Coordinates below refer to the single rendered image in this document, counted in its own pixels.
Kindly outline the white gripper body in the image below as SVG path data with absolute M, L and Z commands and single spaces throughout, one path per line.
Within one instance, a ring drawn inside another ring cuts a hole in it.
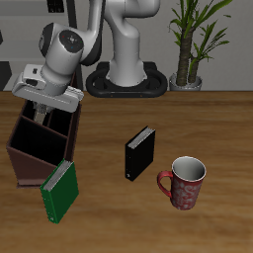
M 33 85 L 27 84 L 23 80 L 23 73 L 21 73 L 16 79 L 12 93 L 14 96 L 69 113 L 74 113 L 76 111 L 79 102 L 84 97 L 81 90 L 71 86 L 68 86 L 65 92 L 61 95 L 47 95 L 43 90 L 36 89 Z

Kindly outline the dark brown desk caddy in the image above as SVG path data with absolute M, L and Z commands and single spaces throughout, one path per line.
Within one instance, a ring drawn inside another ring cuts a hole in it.
M 81 105 L 74 113 L 55 109 L 40 125 L 25 101 L 6 145 L 18 188 L 38 188 L 62 159 L 73 160 L 80 114 Z

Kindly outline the green book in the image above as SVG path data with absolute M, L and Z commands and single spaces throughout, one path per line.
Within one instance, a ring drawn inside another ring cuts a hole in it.
M 62 159 L 40 190 L 48 220 L 59 223 L 79 195 L 74 163 Z

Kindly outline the black book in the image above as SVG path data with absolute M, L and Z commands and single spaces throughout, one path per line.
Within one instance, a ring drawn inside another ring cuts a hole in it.
M 134 181 L 153 162 L 155 130 L 146 126 L 125 145 L 125 176 Z

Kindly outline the green pot plant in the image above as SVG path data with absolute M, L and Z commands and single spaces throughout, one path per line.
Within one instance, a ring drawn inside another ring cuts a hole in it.
M 170 26 L 175 24 L 179 29 L 178 32 L 173 31 L 173 33 L 180 53 L 177 72 L 169 78 L 170 91 L 200 91 L 203 85 L 202 78 L 198 76 L 200 62 L 204 59 L 210 60 L 209 53 L 216 47 L 228 44 L 228 41 L 222 40 L 226 28 L 211 38 L 216 21 L 205 28 L 202 27 L 203 22 L 232 2 L 232 0 L 220 0 L 213 4 L 213 1 L 211 0 L 203 10 L 200 10 L 199 0 L 180 0 L 181 13 L 173 9 L 176 19 L 170 22 Z

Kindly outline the red patterned mug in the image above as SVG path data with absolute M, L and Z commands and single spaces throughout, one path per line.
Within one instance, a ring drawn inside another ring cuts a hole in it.
M 206 174 L 207 169 L 203 162 L 195 157 L 182 156 L 172 163 L 171 171 L 162 171 L 157 175 L 157 185 L 170 198 L 173 207 L 186 211 L 196 204 Z M 161 183 L 165 177 L 171 180 L 170 190 Z

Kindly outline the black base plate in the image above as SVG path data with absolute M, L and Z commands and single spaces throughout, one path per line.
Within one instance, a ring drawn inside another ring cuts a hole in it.
M 106 78 L 109 62 L 100 62 L 86 79 L 86 89 L 90 95 L 98 98 L 155 98 L 162 96 L 168 87 L 167 78 L 157 70 L 152 61 L 143 62 L 147 78 L 132 87 L 121 87 Z

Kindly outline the black wall fixture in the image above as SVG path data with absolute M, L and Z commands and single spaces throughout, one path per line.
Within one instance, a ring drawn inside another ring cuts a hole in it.
M 63 13 L 63 0 L 46 0 L 47 9 L 50 13 Z

